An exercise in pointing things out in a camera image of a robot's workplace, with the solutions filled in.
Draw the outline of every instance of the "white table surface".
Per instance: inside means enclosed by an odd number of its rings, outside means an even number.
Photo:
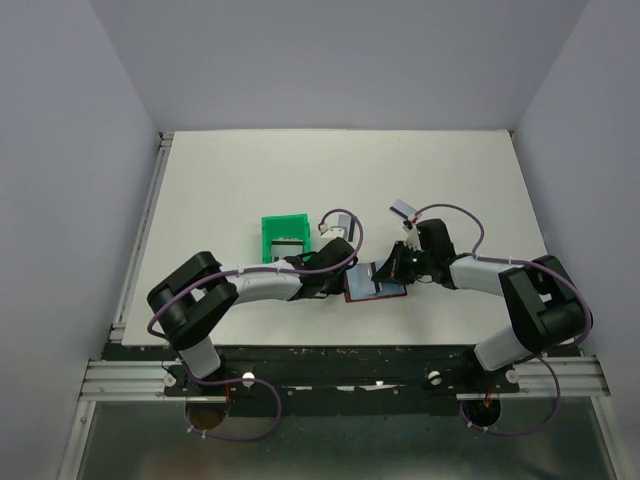
[[[156,345],[146,333],[147,293],[193,254],[221,262],[261,261],[261,217],[307,213],[315,225],[334,207],[365,227],[363,262],[386,258],[406,236],[388,207],[447,202],[480,217],[480,253],[546,253],[506,131],[227,130],[178,132],[167,162],[139,275],[125,311],[125,345]],[[458,252],[478,231],[462,214],[442,218]],[[218,344],[470,344],[508,324],[500,297],[415,284],[402,298],[347,304],[342,296],[233,307],[216,326]]]

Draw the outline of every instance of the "green box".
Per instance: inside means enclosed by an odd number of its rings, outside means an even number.
[[[262,263],[271,263],[271,243],[278,239],[300,240],[303,252],[310,252],[311,230],[307,214],[262,217]]]

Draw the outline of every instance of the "white wall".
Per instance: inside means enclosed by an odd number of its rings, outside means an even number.
[[[91,0],[158,127],[512,128],[585,0]]]
[[[515,134],[549,249],[590,300],[640,472],[640,2],[592,0]]]
[[[0,5],[0,469],[55,478],[157,145],[86,0]]]

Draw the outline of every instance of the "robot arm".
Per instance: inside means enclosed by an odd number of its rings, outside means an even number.
[[[192,373],[204,378],[220,367],[220,357],[209,334],[229,308],[257,300],[292,301],[342,294],[344,272],[349,266],[320,275],[278,272],[326,269],[347,260],[353,252],[353,247],[346,240],[334,238],[318,252],[247,267],[223,265],[210,252],[200,252],[153,288],[147,296],[147,303],[154,313],[171,303],[159,318],[162,330],[171,348],[178,352]],[[201,293],[198,298],[190,292],[176,299],[181,291],[195,282],[226,271],[237,271],[238,274],[205,283],[198,289]]]
[[[511,325],[474,346],[470,357],[478,370],[492,372],[539,354],[575,337],[584,328],[584,312],[576,296],[550,275],[532,266],[457,255],[440,219],[418,223],[410,238],[412,235],[418,240],[396,242],[373,280],[408,284],[430,276],[445,288],[476,290],[505,299]],[[570,280],[556,257],[547,255],[532,263]]]

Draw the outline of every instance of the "screw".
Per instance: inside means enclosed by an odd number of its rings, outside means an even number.
[[[256,376],[251,372],[246,372],[244,375],[242,375],[242,378],[254,379],[256,378]],[[247,388],[253,386],[254,383],[255,382],[242,382],[242,384]]]
[[[504,376],[507,379],[507,382],[512,384],[516,384],[518,383],[518,380],[520,380],[520,375],[518,375],[518,372],[515,370],[507,370],[507,373],[505,373]]]
[[[165,387],[173,387],[176,384],[176,382],[177,382],[176,377],[174,377],[170,373],[167,373],[162,379],[162,383],[164,383]]]
[[[442,375],[440,375],[440,372],[437,370],[432,370],[429,372],[429,375],[427,375],[427,380],[435,387],[442,383]]]

